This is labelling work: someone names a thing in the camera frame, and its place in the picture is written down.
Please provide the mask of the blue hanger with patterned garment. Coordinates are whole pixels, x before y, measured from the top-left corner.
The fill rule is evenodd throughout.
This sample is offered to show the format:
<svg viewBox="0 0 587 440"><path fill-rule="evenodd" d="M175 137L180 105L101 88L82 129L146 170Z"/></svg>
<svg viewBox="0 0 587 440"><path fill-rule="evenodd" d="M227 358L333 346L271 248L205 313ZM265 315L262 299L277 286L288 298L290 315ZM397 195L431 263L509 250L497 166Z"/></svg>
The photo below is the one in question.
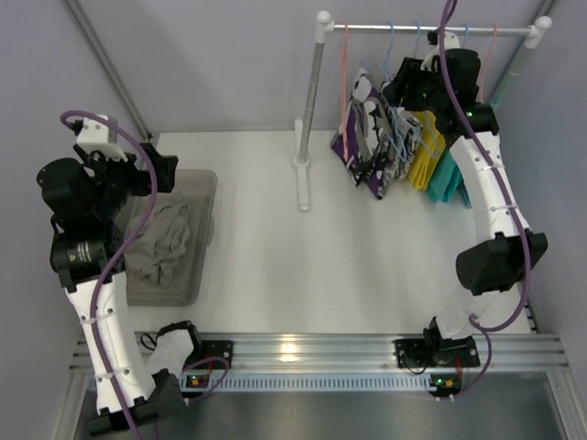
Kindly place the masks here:
<svg viewBox="0 0 587 440"><path fill-rule="evenodd" d="M384 77L385 77L385 81L387 83L391 83L391 80L393 78L393 74L391 71L391 66L390 66L390 59L391 59L391 52L393 49L393 40L394 40L394 27L393 24L391 22L388 22L388 25L390 27L390 42L388 45L388 48L385 52L385 58L383 63L372 63L372 64L367 64L365 62L363 62L361 64L361 73L370 73L373 69L380 69L383 71L384 73ZM404 141L401 140L400 142L397 142L397 140L399 139L399 135L397 134L396 130L395 130L395 117L396 117L396 113L394 112L394 110L389 107L389 109L392 111L392 116L391 117L387 117L387 121L388 121L388 130L385 132L385 138L388 141L389 146L395 151L395 157L397 159L399 159L401 162L407 162L407 148L404 144Z"/></svg>

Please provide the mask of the grey trousers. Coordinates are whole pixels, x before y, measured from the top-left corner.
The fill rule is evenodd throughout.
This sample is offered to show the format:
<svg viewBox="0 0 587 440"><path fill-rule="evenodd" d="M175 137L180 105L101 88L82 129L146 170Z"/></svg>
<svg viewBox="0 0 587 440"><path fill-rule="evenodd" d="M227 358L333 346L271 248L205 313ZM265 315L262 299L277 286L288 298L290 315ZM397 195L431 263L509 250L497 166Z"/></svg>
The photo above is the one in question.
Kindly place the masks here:
<svg viewBox="0 0 587 440"><path fill-rule="evenodd" d="M169 287L191 235L188 203L157 204L125 251L127 269L139 279Z"/></svg>

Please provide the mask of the purple patterned garment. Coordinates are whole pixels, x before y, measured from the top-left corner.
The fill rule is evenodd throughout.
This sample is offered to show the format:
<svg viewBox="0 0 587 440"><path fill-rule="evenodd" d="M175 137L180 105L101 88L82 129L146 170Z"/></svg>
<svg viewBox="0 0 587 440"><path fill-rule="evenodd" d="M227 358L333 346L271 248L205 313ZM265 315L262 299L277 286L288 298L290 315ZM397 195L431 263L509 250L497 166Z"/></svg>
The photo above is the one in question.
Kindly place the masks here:
<svg viewBox="0 0 587 440"><path fill-rule="evenodd" d="M330 147L353 183L366 185L378 200L386 195L390 182L391 134L380 93L370 73L361 68Z"/></svg>

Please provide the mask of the pink wire hanger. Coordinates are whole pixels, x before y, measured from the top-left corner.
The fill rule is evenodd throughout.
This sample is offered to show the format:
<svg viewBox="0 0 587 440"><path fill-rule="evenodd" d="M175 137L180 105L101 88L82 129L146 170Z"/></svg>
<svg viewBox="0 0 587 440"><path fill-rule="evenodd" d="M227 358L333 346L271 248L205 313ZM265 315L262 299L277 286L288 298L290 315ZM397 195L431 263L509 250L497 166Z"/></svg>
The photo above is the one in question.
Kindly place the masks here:
<svg viewBox="0 0 587 440"><path fill-rule="evenodd" d="M349 160L349 142L347 134L347 50L349 41L348 22L344 27L344 38L341 46L340 56L340 110L341 110L341 124L340 132L343 142L343 160Z"/></svg>

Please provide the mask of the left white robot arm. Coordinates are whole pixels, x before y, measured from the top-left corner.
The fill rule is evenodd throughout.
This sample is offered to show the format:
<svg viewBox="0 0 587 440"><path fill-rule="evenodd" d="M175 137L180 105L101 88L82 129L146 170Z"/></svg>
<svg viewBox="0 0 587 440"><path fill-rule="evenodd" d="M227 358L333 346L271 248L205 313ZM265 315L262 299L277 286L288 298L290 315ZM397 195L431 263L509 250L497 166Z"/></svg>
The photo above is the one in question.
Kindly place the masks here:
<svg viewBox="0 0 587 440"><path fill-rule="evenodd" d="M158 193L174 185L178 160L140 144L148 163L136 167L136 155L112 157L98 148L73 147L76 158L44 166L37 183L52 211L50 266L83 329L96 387L96 414L90 436L131 431L181 412L183 369L202 352L191 321L164 326L149 359L140 353L130 324L123 254L129 240L115 218L131 196L147 197L149 216Z"/></svg>

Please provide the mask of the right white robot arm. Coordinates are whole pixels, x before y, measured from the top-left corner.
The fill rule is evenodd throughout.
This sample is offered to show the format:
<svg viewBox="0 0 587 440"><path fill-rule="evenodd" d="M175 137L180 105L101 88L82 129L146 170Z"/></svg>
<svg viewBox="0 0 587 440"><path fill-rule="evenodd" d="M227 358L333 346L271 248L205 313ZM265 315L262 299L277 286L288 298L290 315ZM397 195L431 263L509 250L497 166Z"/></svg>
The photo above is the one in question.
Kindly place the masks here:
<svg viewBox="0 0 587 440"><path fill-rule="evenodd" d="M497 119L478 98L480 69L471 49L434 50L423 60L404 58L382 91L393 106L434 116L473 210L475 243L455 262L459 285L423 334L426 359L435 367L479 366L470 318L523 281L548 248L546 235L531 230L511 193Z"/></svg>

